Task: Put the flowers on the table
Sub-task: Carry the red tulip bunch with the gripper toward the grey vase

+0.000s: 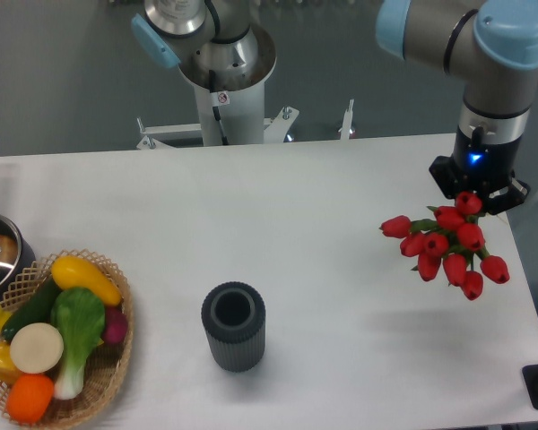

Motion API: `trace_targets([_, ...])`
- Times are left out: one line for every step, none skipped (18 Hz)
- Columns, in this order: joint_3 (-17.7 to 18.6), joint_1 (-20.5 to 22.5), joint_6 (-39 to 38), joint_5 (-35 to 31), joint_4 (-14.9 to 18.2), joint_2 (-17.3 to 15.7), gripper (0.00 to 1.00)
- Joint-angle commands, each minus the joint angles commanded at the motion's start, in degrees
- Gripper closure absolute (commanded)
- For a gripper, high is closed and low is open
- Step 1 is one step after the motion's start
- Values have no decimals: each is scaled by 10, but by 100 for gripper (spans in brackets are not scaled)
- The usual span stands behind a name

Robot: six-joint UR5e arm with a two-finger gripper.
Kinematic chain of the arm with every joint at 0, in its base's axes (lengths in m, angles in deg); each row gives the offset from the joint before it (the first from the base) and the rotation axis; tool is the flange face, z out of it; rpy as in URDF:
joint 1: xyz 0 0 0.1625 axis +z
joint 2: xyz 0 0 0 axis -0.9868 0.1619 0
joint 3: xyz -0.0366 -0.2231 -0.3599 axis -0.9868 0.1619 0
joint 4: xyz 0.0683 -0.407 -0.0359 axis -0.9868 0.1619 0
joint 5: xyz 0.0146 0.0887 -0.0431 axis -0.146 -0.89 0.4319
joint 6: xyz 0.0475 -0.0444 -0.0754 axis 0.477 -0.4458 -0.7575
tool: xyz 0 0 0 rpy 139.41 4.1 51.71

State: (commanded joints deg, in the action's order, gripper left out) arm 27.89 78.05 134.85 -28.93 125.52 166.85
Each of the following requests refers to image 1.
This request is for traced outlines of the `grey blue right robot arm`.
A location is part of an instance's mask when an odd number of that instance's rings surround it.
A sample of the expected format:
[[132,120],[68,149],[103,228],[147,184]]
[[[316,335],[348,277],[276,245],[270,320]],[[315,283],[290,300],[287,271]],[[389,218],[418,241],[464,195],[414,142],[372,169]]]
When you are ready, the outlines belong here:
[[538,86],[538,1],[385,1],[376,40],[464,82],[453,152],[430,166],[441,192],[474,192],[488,212],[523,203],[513,165]]

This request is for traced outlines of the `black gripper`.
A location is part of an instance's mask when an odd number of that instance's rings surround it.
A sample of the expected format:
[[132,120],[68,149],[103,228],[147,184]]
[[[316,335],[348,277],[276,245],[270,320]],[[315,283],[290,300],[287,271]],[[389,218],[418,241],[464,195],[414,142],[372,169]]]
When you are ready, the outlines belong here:
[[481,132],[467,135],[456,129],[451,156],[437,156],[429,172],[441,193],[455,199],[462,191],[476,191],[482,201],[482,213],[497,215],[523,204],[530,185],[516,179],[514,163],[520,138],[490,144]]

